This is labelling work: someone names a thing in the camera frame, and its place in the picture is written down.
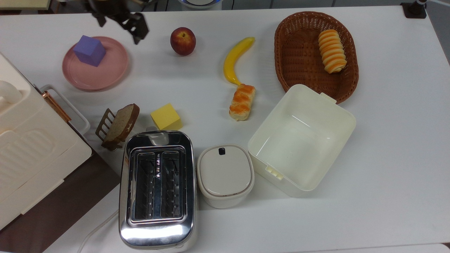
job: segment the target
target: yellow cube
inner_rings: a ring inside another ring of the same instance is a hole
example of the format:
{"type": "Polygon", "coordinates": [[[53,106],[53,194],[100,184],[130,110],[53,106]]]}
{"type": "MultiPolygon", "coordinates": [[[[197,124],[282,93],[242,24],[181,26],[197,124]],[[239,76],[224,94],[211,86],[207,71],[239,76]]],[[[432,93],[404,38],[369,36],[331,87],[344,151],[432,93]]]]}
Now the yellow cube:
{"type": "Polygon", "coordinates": [[[159,130],[178,130],[183,127],[181,119],[170,103],[150,113],[159,130]]]}

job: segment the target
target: apple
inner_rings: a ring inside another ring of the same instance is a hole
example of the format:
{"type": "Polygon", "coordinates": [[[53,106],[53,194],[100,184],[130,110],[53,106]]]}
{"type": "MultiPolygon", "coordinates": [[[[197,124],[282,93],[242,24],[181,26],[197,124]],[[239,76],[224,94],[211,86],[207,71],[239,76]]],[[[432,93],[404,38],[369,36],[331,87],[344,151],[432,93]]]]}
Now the apple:
{"type": "Polygon", "coordinates": [[[194,33],[185,27],[175,29],[170,35],[170,45],[177,54],[182,56],[191,54],[196,43],[194,33]]]}

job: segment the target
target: bread roll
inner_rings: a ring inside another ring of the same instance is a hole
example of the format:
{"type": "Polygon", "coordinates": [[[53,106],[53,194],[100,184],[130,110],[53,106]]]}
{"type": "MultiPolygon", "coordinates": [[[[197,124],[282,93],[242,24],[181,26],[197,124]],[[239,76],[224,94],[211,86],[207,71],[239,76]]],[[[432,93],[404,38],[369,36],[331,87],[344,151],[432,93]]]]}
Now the bread roll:
{"type": "Polygon", "coordinates": [[[319,34],[319,50],[325,71],[329,74],[341,71],[347,64],[341,38],[336,30],[319,34]]]}
{"type": "Polygon", "coordinates": [[[253,99],[255,98],[255,87],[241,84],[234,93],[233,100],[229,106],[229,115],[238,120],[246,120],[250,114],[253,99]]]}

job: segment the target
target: purple block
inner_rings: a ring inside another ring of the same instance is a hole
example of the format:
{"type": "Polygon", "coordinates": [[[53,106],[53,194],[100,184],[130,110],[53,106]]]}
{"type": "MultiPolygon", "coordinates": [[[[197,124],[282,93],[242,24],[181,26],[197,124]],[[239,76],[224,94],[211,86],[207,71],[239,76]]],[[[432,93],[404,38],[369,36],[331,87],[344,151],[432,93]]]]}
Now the purple block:
{"type": "Polygon", "coordinates": [[[100,64],[106,53],[102,42],[84,35],[73,48],[73,52],[82,63],[95,67],[100,64]]]}

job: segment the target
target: toaster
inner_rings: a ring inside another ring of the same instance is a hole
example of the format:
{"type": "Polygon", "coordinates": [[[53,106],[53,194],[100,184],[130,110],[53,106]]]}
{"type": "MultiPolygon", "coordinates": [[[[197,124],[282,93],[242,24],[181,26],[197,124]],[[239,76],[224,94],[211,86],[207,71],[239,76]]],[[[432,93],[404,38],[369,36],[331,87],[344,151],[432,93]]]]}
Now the toaster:
{"type": "Polygon", "coordinates": [[[197,240],[196,176],[190,139],[180,131],[147,131],[125,145],[119,233],[128,246],[182,252],[197,240]]]}

